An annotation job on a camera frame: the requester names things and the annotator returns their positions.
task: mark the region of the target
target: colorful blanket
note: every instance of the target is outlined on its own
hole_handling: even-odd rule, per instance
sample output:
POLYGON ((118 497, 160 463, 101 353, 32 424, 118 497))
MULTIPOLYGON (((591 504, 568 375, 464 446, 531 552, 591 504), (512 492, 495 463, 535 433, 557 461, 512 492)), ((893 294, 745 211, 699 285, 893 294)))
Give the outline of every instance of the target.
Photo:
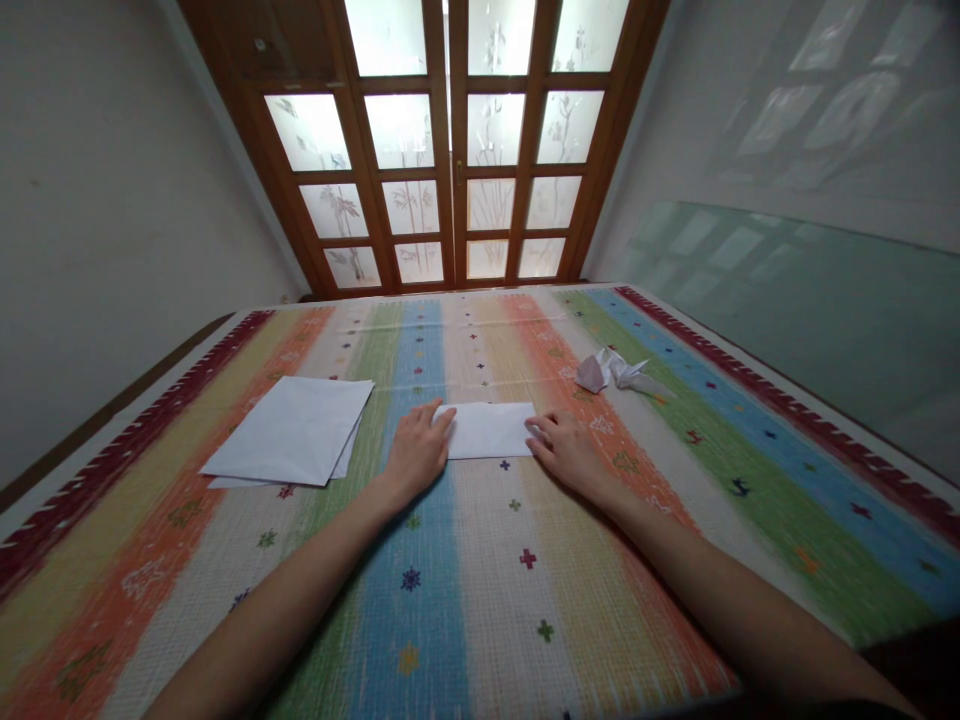
MULTIPOLYGON (((319 303, 221 335, 0 546, 5 717, 142 714, 435 396, 575 413, 653 507, 857 647, 960 608, 955 488, 630 287, 319 303), (579 388, 605 345, 649 358, 676 397, 579 388), (207 490, 199 468, 284 375, 376 382, 348 477, 207 490)), ((397 518, 264 711, 620 716, 738 688, 643 559, 534 459, 485 459, 449 463, 397 518)))

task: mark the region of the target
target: stack of paper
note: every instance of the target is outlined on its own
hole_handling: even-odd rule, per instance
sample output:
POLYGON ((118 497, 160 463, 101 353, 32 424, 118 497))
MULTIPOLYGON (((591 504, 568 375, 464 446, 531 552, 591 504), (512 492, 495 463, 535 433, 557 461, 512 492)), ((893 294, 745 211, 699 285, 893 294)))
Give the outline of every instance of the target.
POLYGON ((373 382, 284 377, 201 469, 211 488, 294 483, 323 487, 346 476, 373 382))

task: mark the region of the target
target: folded paper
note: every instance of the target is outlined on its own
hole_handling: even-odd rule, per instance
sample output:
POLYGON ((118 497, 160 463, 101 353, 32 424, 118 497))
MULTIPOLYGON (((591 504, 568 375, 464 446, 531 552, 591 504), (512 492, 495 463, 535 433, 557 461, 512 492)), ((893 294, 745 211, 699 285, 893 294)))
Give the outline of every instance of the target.
POLYGON ((208 475, 323 486, 373 382, 281 378, 207 460, 208 475))
POLYGON ((649 360, 644 360, 636 365, 627 365, 627 361, 620 357, 616 350, 603 348, 580 363, 577 368, 577 385, 594 395, 613 382, 621 390, 633 388, 647 395, 676 397, 666 386, 649 375, 644 375, 643 366, 648 362, 649 360))
POLYGON ((525 442, 532 435, 524 424, 536 414, 533 403, 441 405, 434 418, 451 407, 457 416, 447 434, 450 460, 533 455, 525 442))
MULTIPOLYGON (((347 438, 347 444, 344 446, 343 451, 340 453, 340 457, 337 458, 337 464, 333 468, 333 473, 331 473, 329 480, 340 480, 347 476, 347 470, 350 469, 350 458, 353 456, 353 444, 357 440, 357 430, 360 429, 360 422, 363 420, 363 415, 357 420, 357 424, 353 426, 353 430, 350 432, 350 437, 347 438)), ((243 487, 262 487, 264 485, 276 485, 277 482, 273 480, 248 480, 245 478, 232 478, 221 475, 213 479, 213 482, 207 486, 208 490, 232 490, 234 488, 243 488, 243 487)))

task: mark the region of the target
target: french door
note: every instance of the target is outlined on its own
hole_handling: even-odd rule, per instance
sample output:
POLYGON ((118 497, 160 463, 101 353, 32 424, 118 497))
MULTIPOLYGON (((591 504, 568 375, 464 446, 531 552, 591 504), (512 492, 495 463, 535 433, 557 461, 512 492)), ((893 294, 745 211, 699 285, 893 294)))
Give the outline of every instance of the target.
POLYGON ((311 287, 341 298, 576 279, 666 3, 181 8, 311 287))

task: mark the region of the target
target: hand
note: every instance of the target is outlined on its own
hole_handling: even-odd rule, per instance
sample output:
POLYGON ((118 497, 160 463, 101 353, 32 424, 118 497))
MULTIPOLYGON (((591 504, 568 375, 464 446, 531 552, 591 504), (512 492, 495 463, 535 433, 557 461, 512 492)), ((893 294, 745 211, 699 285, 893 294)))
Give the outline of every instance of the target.
POLYGON ((596 504, 620 486, 603 466, 587 426, 572 413, 556 410, 528 418, 526 423, 540 436, 527 438, 527 447, 568 488, 596 504))
POLYGON ((443 400, 419 405, 400 418, 387 467, 380 480, 395 494, 402 509, 433 484, 447 462, 447 429, 457 414, 450 408, 433 422, 443 400))

